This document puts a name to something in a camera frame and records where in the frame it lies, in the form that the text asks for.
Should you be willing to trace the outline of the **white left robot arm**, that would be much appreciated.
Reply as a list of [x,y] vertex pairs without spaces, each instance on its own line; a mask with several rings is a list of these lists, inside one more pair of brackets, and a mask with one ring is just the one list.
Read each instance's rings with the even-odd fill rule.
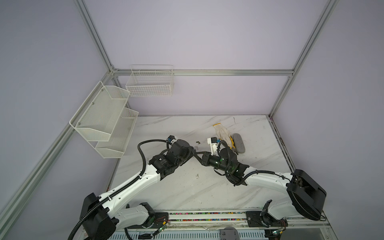
[[[141,146],[148,143],[161,142],[167,148],[160,154],[146,161]],[[83,227],[87,240],[107,240],[123,225],[118,213],[140,192],[158,183],[166,176],[194,157],[196,150],[184,140],[147,140],[138,144],[138,151],[143,160],[142,170],[134,177],[126,180],[118,187],[99,196],[91,193],[84,198],[80,219],[71,231],[68,239],[72,240]]]

